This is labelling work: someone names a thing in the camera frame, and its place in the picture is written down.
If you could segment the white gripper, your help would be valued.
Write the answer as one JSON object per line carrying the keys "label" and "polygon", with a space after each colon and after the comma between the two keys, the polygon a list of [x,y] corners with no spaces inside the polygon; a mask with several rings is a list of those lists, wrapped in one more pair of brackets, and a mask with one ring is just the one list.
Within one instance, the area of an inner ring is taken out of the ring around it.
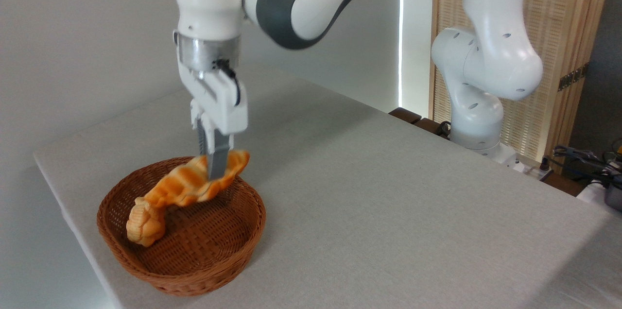
{"label": "white gripper", "polygon": [[199,71],[178,61],[182,84],[193,98],[191,125],[198,136],[200,155],[207,157],[209,180],[218,180],[225,175],[231,135],[248,126],[247,93],[228,59],[215,60],[209,67]]}

